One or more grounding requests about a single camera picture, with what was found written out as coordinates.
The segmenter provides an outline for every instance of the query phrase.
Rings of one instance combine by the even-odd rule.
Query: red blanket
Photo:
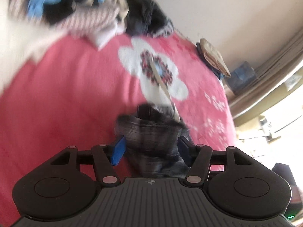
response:
[[[38,65],[26,63],[0,98],[0,224],[18,219],[12,189],[26,173],[69,145],[112,142],[117,115],[141,103],[167,103],[144,65],[147,55],[158,62],[194,142],[217,150],[234,145],[224,90],[190,42],[121,35],[98,52],[65,37]],[[116,171],[130,175],[125,161]]]

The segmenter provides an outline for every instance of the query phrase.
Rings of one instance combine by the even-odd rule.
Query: silver screw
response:
[[[107,177],[104,177],[104,178],[102,179],[102,181],[103,181],[104,183],[111,184],[111,183],[116,183],[116,182],[118,181],[118,178],[113,177],[113,176],[107,176]]]
[[[201,177],[198,176],[189,176],[186,181],[188,181],[189,183],[199,183],[201,182]]]

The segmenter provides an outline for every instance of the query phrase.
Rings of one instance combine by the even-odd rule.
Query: white cloth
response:
[[[0,94],[28,59],[39,62],[67,33],[13,21],[8,18],[8,6],[9,0],[0,0]]]
[[[87,37],[100,51],[114,36],[123,34],[124,32],[124,24],[118,23],[118,21],[115,20],[107,27],[103,28],[100,31],[96,31],[95,33],[91,33]]]

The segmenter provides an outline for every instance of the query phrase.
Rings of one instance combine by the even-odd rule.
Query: black cloth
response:
[[[208,61],[205,59],[203,55],[200,43],[197,43],[197,51],[203,63],[216,75],[218,79],[222,80],[224,78],[223,73],[221,73],[218,69],[214,68],[210,63],[208,63]]]
[[[136,35],[157,35],[167,27],[169,30],[164,36],[173,32],[172,22],[163,13],[159,5],[153,0],[126,0],[129,12],[126,16],[126,33]]]
[[[184,178],[189,171],[181,158],[177,140],[185,136],[191,141],[189,130],[176,122],[172,107],[141,105],[135,115],[117,118],[115,131],[127,141],[125,156],[145,178]]]
[[[44,4],[43,14],[46,21],[50,25],[54,25],[74,13],[75,8],[73,7],[73,3],[78,4],[84,1],[86,0],[61,0],[56,4]],[[98,0],[94,0],[93,6],[97,5]]]

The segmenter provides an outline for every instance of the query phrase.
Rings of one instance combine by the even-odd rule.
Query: black device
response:
[[[125,151],[123,137],[88,151],[70,146],[15,184],[22,217],[13,226],[292,226],[283,215],[291,188],[275,172],[236,147],[213,151],[180,137],[178,150],[191,167],[185,179],[121,182],[112,165]],[[93,165],[96,181],[80,172],[80,164]]]

